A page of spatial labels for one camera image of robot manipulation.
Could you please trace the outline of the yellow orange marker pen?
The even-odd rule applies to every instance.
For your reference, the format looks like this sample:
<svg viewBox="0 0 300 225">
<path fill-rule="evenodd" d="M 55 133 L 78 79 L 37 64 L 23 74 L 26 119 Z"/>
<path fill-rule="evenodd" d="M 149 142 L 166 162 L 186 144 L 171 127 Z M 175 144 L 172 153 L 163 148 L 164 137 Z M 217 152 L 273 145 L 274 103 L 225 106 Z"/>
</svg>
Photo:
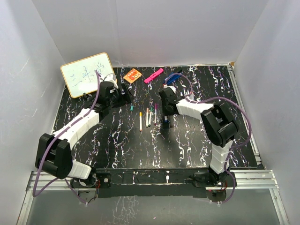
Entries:
<svg viewBox="0 0 300 225">
<path fill-rule="evenodd" d="M 143 113 L 139 112 L 139 130 L 142 132 L 143 130 Z"/>
</svg>

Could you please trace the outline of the peach marker pen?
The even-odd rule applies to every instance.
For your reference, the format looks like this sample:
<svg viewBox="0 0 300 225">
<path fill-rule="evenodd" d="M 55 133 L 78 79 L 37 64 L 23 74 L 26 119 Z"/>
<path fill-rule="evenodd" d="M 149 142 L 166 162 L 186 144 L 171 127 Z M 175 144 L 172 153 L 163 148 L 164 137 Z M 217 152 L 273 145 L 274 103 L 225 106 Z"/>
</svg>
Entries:
<svg viewBox="0 0 300 225">
<path fill-rule="evenodd" d="M 149 125 L 149 108 L 146 108 L 146 127 Z"/>
</svg>

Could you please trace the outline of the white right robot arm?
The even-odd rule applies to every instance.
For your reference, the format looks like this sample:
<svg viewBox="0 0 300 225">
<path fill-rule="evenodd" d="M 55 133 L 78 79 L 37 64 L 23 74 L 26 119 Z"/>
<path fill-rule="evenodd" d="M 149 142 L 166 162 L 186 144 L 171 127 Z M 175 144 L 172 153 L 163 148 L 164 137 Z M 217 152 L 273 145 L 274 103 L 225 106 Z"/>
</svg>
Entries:
<svg viewBox="0 0 300 225">
<path fill-rule="evenodd" d="M 194 180 L 220 186 L 227 176 L 230 148 L 239 126 L 225 103 L 209 104 L 178 97 L 171 87 L 159 92 L 164 115 L 185 115 L 203 122 L 206 135 L 212 143 L 212 158 L 204 175 L 194 175 Z"/>
</svg>

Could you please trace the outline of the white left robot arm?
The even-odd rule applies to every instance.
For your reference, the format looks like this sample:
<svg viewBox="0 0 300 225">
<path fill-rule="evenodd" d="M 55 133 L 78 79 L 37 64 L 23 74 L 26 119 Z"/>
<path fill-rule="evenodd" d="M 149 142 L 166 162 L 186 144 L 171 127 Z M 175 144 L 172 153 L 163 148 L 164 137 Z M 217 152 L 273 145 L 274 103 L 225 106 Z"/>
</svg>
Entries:
<svg viewBox="0 0 300 225">
<path fill-rule="evenodd" d="M 96 184 L 97 176 L 91 166 L 72 159 L 75 144 L 109 114 L 112 108 L 131 103 L 131 93 L 124 83 L 103 81 L 92 102 L 62 129 L 43 134 L 38 143 L 35 167 L 58 179 L 77 178 L 87 187 Z"/>
</svg>

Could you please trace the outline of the blue stapler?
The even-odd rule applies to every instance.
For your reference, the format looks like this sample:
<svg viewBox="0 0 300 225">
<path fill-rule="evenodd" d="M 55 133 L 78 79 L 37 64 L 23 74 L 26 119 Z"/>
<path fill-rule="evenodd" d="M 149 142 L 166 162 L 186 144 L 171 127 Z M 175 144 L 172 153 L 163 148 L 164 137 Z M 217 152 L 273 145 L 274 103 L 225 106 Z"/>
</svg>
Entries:
<svg viewBox="0 0 300 225">
<path fill-rule="evenodd" d="M 181 73 L 182 73 L 181 68 L 175 69 L 164 79 L 163 84 L 171 85 L 172 82 L 176 81 L 180 77 Z"/>
</svg>

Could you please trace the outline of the pink clip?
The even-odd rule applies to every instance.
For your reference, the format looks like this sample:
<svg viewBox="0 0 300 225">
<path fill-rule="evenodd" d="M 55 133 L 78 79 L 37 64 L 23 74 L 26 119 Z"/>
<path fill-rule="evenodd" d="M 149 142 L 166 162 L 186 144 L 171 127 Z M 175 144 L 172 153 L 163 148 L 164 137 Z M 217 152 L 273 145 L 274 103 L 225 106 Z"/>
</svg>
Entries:
<svg viewBox="0 0 300 225">
<path fill-rule="evenodd" d="M 164 72 L 164 70 L 162 68 L 160 68 L 159 70 L 157 70 L 156 72 L 154 72 L 153 74 L 151 74 L 148 78 L 146 78 L 144 80 L 144 83 L 149 83 L 151 81 L 153 81 L 156 77 L 158 77 L 159 75 L 161 75 Z"/>
</svg>

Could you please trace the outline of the small whiteboard with writing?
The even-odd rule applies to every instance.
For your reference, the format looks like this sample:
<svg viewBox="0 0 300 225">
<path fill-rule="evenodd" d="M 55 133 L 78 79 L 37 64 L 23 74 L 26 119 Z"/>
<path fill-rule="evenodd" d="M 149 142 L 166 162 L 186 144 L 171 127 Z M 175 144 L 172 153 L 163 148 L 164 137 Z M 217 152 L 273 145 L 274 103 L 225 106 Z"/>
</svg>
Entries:
<svg viewBox="0 0 300 225">
<path fill-rule="evenodd" d="M 72 98 L 95 92 L 100 77 L 114 73 L 105 52 L 64 64 L 60 70 Z"/>
</svg>

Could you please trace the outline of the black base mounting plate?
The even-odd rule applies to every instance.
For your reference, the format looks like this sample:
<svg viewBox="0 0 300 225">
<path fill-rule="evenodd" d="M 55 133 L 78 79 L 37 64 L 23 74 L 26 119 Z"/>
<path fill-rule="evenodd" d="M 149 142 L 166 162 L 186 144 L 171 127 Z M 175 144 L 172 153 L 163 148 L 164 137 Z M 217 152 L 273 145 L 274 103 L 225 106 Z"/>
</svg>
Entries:
<svg viewBox="0 0 300 225">
<path fill-rule="evenodd" d="M 225 181 L 207 184 L 194 180 L 208 168 L 96 169 L 88 180 L 72 179 L 73 188 L 93 190 L 99 198 L 117 196 L 189 196 L 205 198 L 208 190 L 224 191 L 237 185 L 235 174 Z"/>
</svg>

